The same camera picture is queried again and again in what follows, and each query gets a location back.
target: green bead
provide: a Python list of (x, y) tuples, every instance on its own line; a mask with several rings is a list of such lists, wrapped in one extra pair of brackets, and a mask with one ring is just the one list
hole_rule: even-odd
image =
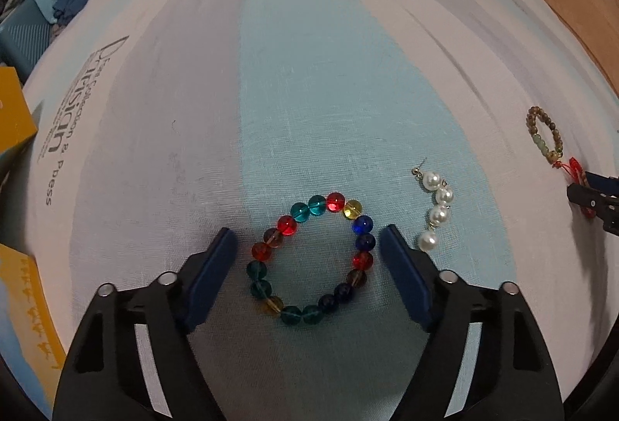
[(290, 208), (290, 215), (297, 222), (305, 222), (310, 218), (310, 208), (305, 203), (295, 203)]
[(266, 280), (256, 280), (251, 284), (250, 292), (256, 299), (266, 299), (273, 293), (273, 288)]
[(305, 306), (303, 309), (303, 321), (308, 325), (316, 325), (324, 318), (324, 313), (321, 312), (318, 306)]
[(327, 211), (327, 199), (317, 194), (309, 199), (308, 206), (312, 215), (322, 215)]
[(301, 310), (296, 306), (286, 306), (279, 313), (279, 317), (286, 325), (299, 325), (301, 323)]
[(264, 264), (264, 262), (252, 261), (247, 264), (245, 272), (247, 273), (247, 276), (250, 277), (250, 280), (261, 280), (262, 278), (267, 276), (267, 266), (266, 264)]

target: screw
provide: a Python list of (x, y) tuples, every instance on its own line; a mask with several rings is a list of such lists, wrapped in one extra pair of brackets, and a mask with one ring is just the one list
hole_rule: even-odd
[(510, 295), (516, 295), (518, 292), (520, 292), (520, 288), (518, 288), (518, 285), (512, 283), (511, 281), (505, 282), (503, 284), (503, 290), (505, 290)]
[(113, 291), (115, 290), (114, 285), (112, 285), (111, 283), (104, 283), (103, 285), (101, 285), (98, 290), (97, 293), (101, 296), (101, 297), (107, 297), (109, 294), (111, 294)]
[(157, 278), (157, 281), (159, 281), (159, 283), (162, 285), (171, 285), (176, 281), (176, 278), (176, 273), (168, 271), (167, 273), (161, 274), (159, 278)]
[(438, 276), (445, 283), (456, 283), (458, 281), (458, 275), (453, 271), (441, 271)]

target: white pearl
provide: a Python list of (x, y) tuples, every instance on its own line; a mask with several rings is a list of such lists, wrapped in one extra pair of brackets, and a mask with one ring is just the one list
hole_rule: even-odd
[(419, 250), (428, 253), (436, 245), (438, 245), (438, 236), (434, 231), (424, 231), (419, 235), (419, 239), (417, 240)]
[(439, 188), (443, 179), (441, 175), (435, 172), (425, 172), (423, 174), (423, 186), (429, 191), (435, 191)]
[(454, 201), (454, 190), (448, 185), (442, 185), (436, 190), (434, 198), (439, 205), (448, 205)]
[(440, 227), (450, 221), (451, 210), (443, 205), (436, 205), (429, 211), (429, 223), (434, 227)]

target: red tassel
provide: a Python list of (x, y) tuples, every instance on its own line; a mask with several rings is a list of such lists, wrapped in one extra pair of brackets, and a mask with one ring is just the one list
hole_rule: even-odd
[[(569, 175), (569, 177), (574, 183), (589, 187), (589, 182), (587, 182), (587, 177), (584, 174), (583, 167), (578, 162), (578, 159), (576, 159), (575, 157), (571, 157), (569, 159), (569, 165), (566, 165), (561, 161), (557, 161), (555, 164), (553, 164), (553, 166), (555, 168), (563, 168), (563, 170), (565, 170), (565, 172)], [(586, 208), (586, 206), (581, 206), (581, 211), (583, 212), (583, 215), (587, 218), (595, 217), (595, 210), (593, 210), (592, 208)]]

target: pearl earring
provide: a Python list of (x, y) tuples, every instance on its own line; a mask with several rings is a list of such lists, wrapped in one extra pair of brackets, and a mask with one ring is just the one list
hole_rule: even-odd
[(422, 172), (420, 167), (422, 163), (413, 168), (410, 172), (419, 180), (423, 186), (431, 192), (434, 192), (434, 200), (436, 205), (429, 210), (427, 230), (419, 235), (417, 247), (419, 250), (428, 253), (438, 246), (438, 236), (436, 228), (445, 225), (451, 218), (451, 203), (454, 201), (454, 191), (447, 184), (447, 181), (436, 172)]

